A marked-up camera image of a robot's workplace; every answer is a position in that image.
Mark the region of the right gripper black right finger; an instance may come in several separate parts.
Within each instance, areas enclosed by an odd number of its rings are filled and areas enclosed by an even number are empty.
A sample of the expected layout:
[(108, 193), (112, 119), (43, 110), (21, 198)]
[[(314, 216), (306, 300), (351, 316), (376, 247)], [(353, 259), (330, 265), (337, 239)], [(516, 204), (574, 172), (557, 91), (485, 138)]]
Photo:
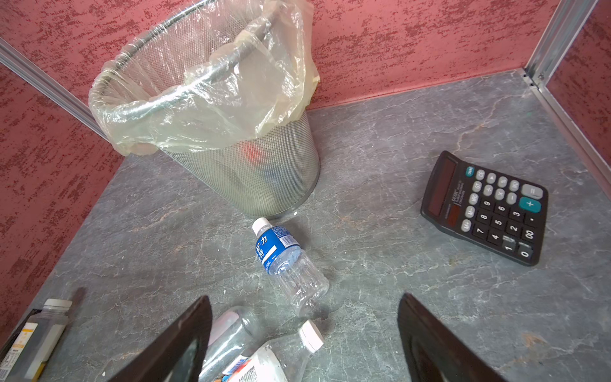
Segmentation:
[(413, 381), (502, 381), (413, 294), (399, 302), (398, 328)]

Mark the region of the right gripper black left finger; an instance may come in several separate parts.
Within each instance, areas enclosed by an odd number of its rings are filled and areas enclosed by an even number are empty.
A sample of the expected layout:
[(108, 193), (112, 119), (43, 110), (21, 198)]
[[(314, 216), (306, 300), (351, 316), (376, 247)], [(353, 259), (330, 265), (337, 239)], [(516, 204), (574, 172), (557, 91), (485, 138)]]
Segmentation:
[(197, 381), (213, 325), (208, 296), (202, 295), (112, 381)]

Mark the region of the small yellow label bottle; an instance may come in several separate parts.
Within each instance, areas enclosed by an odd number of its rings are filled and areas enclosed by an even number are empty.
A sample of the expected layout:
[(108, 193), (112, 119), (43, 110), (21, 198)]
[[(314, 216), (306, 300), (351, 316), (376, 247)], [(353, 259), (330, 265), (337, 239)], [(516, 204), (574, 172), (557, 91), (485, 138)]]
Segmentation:
[(38, 381), (68, 325), (73, 302), (47, 299), (25, 320), (1, 363), (1, 381)]

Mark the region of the blue label bottle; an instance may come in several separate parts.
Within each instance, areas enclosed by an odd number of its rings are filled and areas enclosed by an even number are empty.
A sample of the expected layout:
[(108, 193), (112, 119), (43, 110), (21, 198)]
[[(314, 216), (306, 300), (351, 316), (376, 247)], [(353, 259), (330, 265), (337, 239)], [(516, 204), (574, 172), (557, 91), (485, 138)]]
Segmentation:
[(329, 290), (329, 280), (314, 265), (288, 229), (261, 217), (254, 221), (256, 256), (299, 317), (312, 315)]

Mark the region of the red cap cola bottle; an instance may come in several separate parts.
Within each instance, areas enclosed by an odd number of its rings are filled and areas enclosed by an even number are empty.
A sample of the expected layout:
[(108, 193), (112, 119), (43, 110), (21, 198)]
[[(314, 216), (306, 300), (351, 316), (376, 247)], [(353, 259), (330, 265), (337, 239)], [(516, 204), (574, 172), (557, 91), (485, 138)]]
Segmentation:
[(264, 170), (266, 152), (254, 141), (244, 141), (238, 144), (240, 157), (245, 160), (249, 171), (261, 173)]

